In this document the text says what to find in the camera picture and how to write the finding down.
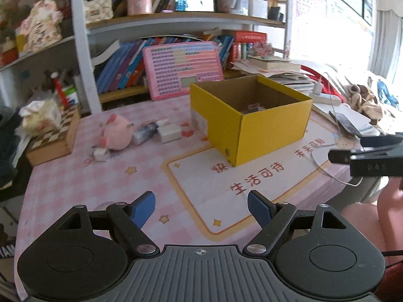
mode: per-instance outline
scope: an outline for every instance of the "charging cable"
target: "charging cable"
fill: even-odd
[[[324,72],[324,73],[320,76],[318,82],[319,82],[319,84],[323,85],[323,84],[322,84],[322,77],[323,77],[324,74],[326,74],[326,75],[328,76],[328,78],[329,78],[329,79],[328,79],[328,89],[329,89],[329,92],[330,92],[330,75],[329,75],[327,72]],[[332,94],[330,94],[330,104],[331,104],[331,106],[332,106],[332,109],[333,109],[333,112],[334,112],[334,115],[335,115],[335,114],[336,114],[336,110],[334,109],[334,105],[333,105],[333,103],[332,103]],[[339,138],[340,138],[340,137],[342,137],[342,135],[341,135],[340,125],[339,125],[339,123],[338,123],[337,120],[336,120],[336,126],[337,126],[337,131],[338,131],[338,134],[339,134]],[[358,182],[357,184],[345,183],[345,182],[343,182],[343,181],[337,179],[335,176],[329,174],[329,173],[328,173],[326,170],[324,170],[324,169],[319,165],[319,163],[315,160],[315,157],[314,157],[314,151],[315,151],[315,150],[317,150],[318,148],[330,147],[330,146],[335,146],[335,145],[337,146],[337,142],[335,142],[334,144],[329,144],[329,145],[321,145],[321,146],[318,146],[317,148],[313,149],[312,152],[311,152],[311,158],[312,158],[313,162],[319,167],[320,170],[322,170],[325,174],[327,174],[327,176],[329,176],[329,177],[335,179],[335,180],[338,181],[339,183],[342,183],[342,184],[344,184],[344,185],[351,186],[351,187],[357,187],[358,185],[360,185],[360,184],[362,183],[363,177],[361,177],[361,179],[359,180],[359,182]]]

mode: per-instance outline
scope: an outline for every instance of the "phone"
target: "phone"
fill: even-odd
[[[175,0],[176,11],[215,12],[214,0]]]
[[[329,111],[330,115],[333,117],[335,121],[337,121],[340,126],[351,136],[357,136],[359,138],[362,137],[361,133],[354,127],[354,125],[348,120],[348,118],[339,113],[334,113],[333,111]]]

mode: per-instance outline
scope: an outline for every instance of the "star print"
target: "star print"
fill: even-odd
[[[164,216],[161,216],[161,217],[160,217],[160,222],[161,222],[161,223],[167,223],[168,221],[170,221],[168,215],[164,215]]]
[[[137,167],[129,167],[126,170],[126,174],[128,174],[128,175],[132,175],[132,174],[134,174],[136,172],[137,172]]]

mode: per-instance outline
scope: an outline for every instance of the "red heart sticker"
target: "red heart sticker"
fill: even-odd
[[[192,136],[194,133],[195,133],[195,132],[192,131],[192,130],[188,130],[187,132],[183,130],[183,131],[182,131],[182,136],[184,136],[184,137],[190,137],[190,136]]]

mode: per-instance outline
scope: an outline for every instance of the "open box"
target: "open box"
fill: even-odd
[[[263,76],[190,86],[195,125],[233,166],[303,138],[312,99]],[[243,115],[249,105],[266,110]]]

